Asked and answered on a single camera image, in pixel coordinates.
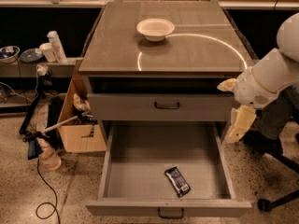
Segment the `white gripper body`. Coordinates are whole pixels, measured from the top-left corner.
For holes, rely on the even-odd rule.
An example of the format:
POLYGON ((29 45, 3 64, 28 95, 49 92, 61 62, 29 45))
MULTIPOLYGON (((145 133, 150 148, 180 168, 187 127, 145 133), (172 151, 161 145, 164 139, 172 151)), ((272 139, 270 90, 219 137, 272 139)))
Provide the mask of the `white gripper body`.
POLYGON ((233 93, 240 104, 255 109, 264 109, 278 98, 276 93, 267 91, 260 85, 253 75, 252 67, 237 77, 233 93))

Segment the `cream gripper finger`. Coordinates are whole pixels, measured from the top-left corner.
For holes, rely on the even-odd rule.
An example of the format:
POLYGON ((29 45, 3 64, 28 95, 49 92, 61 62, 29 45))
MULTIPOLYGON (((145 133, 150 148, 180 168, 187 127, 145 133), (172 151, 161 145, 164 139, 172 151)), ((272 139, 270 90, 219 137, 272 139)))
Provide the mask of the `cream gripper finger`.
POLYGON ((233 108, 231 110, 230 126, 224 136, 224 140, 227 143, 238 142, 249 130, 255 119, 255 108, 248 105, 233 108))
POLYGON ((230 91, 233 92, 236 84, 236 79, 235 78, 229 78, 221 82, 218 86, 217 89, 219 91, 230 91))

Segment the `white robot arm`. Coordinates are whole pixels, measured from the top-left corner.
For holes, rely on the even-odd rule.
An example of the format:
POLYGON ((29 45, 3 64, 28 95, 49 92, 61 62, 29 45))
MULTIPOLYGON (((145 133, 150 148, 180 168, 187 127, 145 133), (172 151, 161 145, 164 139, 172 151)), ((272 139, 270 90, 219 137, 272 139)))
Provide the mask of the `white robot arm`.
POLYGON ((220 91, 231 91, 240 103, 239 108, 231 111, 230 126, 224 137, 226 142, 239 141, 253 124, 257 110, 264 109, 283 90, 299 82, 298 13, 280 25, 277 44, 277 49, 269 51, 237 78, 226 79, 217 86, 220 91))

